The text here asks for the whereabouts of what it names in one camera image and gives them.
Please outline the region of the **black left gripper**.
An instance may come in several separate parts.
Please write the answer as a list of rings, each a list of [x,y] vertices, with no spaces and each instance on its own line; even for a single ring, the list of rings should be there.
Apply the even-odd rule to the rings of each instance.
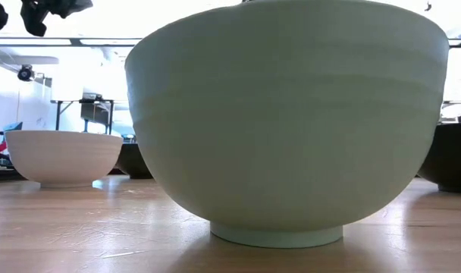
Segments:
[[[44,37],[47,26],[43,23],[50,11],[65,19],[69,15],[93,6],[92,0],[21,0],[20,15],[25,29],[33,36]]]

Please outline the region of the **green ceramic bowl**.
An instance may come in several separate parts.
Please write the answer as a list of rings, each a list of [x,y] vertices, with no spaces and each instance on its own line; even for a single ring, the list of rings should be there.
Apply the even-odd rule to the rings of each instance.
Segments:
[[[437,126],[450,45],[372,0],[249,0],[169,23],[124,69],[144,161],[230,242],[321,246],[396,198]]]

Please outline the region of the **black bowl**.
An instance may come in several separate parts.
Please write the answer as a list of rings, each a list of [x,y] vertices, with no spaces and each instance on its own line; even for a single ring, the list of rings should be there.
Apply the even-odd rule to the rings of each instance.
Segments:
[[[440,191],[461,193],[461,123],[439,124],[418,176]]]

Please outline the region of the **white ceiling fixture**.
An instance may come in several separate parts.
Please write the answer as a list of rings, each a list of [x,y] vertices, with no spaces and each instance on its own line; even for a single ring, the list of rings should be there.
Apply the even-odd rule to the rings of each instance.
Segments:
[[[59,64],[59,59],[52,56],[39,55],[17,55],[13,51],[6,51],[0,48],[0,67],[18,72],[23,65],[55,65]]]

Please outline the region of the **black background table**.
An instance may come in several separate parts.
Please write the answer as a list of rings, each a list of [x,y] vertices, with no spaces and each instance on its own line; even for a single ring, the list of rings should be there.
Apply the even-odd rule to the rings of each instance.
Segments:
[[[55,116],[55,130],[60,129],[60,120],[61,114],[67,110],[73,103],[77,102],[81,105],[90,104],[94,108],[97,105],[100,105],[108,112],[108,121],[104,123],[105,125],[105,134],[111,135],[113,127],[113,117],[114,117],[114,104],[115,100],[113,99],[103,99],[101,96],[93,96],[92,98],[81,98],[76,100],[54,100],[51,99],[52,104],[56,104],[56,116]]]

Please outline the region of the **blue and red machine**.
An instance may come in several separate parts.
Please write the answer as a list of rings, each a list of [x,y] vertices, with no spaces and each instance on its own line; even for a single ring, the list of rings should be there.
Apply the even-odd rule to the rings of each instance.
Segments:
[[[22,122],[17,122],[17,123],[13,123],[13,124],[9,124],[5,126],[4,129],[0,131],[0,135],[3,136],[3,139],[0,143],[0,153],[3,153],[7,149],[5,133],[8,131],[13,131],[13,130],[21,130],[22,126],[23,126]]]

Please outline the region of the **small white bowl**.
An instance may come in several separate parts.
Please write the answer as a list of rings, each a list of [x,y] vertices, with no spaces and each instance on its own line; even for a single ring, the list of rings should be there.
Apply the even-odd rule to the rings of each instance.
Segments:
[[[90,186],[116,165],[119,136],[60,130],[13,130],[5,134],[15,170],[45,188]]]

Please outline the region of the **dark grey-blue bowl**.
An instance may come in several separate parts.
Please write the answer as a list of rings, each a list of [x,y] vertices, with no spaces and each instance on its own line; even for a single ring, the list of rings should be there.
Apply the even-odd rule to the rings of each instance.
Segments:
[[[115,165],[130,179],[152,179],[137,143],[124,143]]]

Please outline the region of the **black aluminium table frame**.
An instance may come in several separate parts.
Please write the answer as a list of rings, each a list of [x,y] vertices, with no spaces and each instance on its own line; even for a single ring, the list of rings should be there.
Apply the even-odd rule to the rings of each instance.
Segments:
[[[0,182],[14,180],[26,180],[26,178],[14,169],[0,167]]]

